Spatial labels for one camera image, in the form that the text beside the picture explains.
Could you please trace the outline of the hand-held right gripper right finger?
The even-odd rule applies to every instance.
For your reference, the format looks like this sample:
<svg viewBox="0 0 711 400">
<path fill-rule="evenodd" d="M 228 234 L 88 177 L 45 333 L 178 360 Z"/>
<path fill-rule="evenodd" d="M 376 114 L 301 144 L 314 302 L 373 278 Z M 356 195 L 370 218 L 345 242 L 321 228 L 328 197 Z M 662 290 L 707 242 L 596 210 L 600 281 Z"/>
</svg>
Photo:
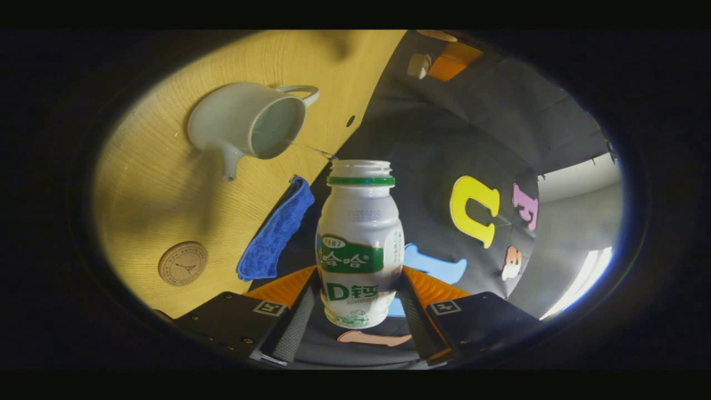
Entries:
<svg viewBox="0 0 711 400">
<path fill-rule="evenodd" d="M 420 359 L 431 367 L 493 363 L 540 329 L 539 319 L 497 294 L 469 294 L 407 266 L 398 295 Z"/>
</svg>

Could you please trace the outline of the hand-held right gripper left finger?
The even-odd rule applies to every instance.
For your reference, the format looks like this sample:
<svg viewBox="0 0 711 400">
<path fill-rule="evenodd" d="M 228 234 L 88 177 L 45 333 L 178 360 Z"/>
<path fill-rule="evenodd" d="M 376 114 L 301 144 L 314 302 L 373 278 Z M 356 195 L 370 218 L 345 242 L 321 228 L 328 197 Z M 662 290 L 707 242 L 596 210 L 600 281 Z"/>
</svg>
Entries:
<svg viewBox="0 0 711 400">
<path fill-rule="evenodd" d="M 217 294 L 171 324 L 239 364 L 289 367 L 319 291 L 311 266 L 245 294 Z"/>
</svg>

